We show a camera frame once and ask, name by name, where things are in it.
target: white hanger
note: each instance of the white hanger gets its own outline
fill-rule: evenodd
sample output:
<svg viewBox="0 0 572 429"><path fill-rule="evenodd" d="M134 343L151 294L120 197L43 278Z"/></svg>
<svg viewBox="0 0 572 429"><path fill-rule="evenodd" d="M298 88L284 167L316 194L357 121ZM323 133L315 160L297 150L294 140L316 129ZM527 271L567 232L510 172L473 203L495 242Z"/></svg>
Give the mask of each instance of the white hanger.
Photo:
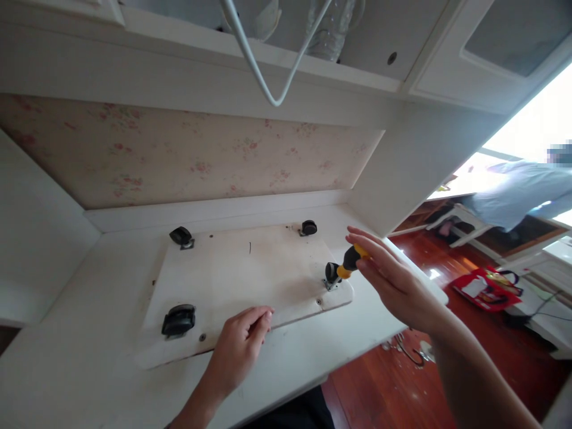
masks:
<svg viewBox="0 0 572 429"><path fill-rule="evenodd" d="M298 56L296 57L294 65L292 66L292 70L290 70L290 74L288 75L288 79L286 80L286 84L284 85L284 89L282 90L282 95L280 95L280 97L277 100L275 100L274 97L272 96L272 94L270 93L270 90L268 89L268 86L266 85L264 77L262 77L260 69L258 68L258 64L256 63L256 60L254 59L254 55L252 54L252 51L250 50L250 45L248 44L246 34L244 33L243 26L240 23L240 19L238 18L237 9L234 7L234 1L232 1L232 0L220 0L220 2L222 4L223 8L226 7L226 9L228 11L226 16L228 16L230 23L232 24L232 27L233 27L232 30L233 30L234 36L237 39L238 46L240 46L240 50L243 52L244 58L246 59L246 61L248 62L248 65L250 66L250 69L254 73L256 81L258 82L258 85L260 86L262 92L264 93L264 96L266 97L268 102L270 104L272 104L274 107L280 106L282 104L282 102L284 101L284 98L286 97L286 94L290 88L290 84L292 83L292 79L294 78L294 74L296 73L296 70L298 69L298 65L300 64L302 56L304 55L304 52L306 52L306 49L307 49L308 45L310 44L310 40L311 40L312 36L314 35L314 33L316 32L316 29L318 28L320 21L324 17L326 10L328 10L329 4L332 3L332 0L326 0L325 1L324 6L322 7L322 10L320 11L320 15L318 15L316 22L314 22L312 29L310 30L310 34L308 34L308 37L306 38L306 40L302 44L302 48L300 49L300 52L298 52Z"/></svg>

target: pink flower pattern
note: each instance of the pink flower pattern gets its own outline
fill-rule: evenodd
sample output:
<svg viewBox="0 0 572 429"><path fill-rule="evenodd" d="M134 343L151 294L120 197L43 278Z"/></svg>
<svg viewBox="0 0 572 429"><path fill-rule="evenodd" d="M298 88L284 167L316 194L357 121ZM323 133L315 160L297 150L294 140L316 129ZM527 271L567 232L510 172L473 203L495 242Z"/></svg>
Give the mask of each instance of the pink flower pattern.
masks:
<svg viewBox="0 0 572 429"><path fill-rule="evenodd" d="M86 209L350 189L382 135L8 94L0 126Z"/></svg>

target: white board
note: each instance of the white board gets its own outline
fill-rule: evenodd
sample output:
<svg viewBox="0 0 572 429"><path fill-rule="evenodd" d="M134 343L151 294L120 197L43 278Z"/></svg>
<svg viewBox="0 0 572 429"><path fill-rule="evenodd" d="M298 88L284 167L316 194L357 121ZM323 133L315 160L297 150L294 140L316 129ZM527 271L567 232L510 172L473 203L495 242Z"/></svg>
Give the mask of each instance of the white board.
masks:
<svg viewBox="0 0 572 429"><path fill-rule="evenodd" d="M299 228L289 224L193 234L195 245L189 250L166 237L170 244L137 338L137 364L150 369L212 350L225 321L251 306L274 307L272 328L278 328L352 302L347 281L331 291L322 282L334 257L319 231L300 237ZM167 340L161 334L163 319L179 304L196 307L195 326L185 336Z"/></svg>

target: right hand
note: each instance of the right hand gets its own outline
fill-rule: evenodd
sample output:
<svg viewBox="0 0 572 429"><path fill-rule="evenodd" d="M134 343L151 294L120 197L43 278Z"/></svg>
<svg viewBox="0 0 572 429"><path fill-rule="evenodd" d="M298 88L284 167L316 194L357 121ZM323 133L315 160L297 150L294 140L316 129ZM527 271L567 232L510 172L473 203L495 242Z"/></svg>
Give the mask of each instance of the right hand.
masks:
<svg viewBox="0 0 572 429"><path fill-rule="evenodd" d="M375 235L348 226L346 240L359 244L371 256L360 259L357 268L380 295L381 301L407 326L436 334L452 313L425 287L421 280Z"/></svg>

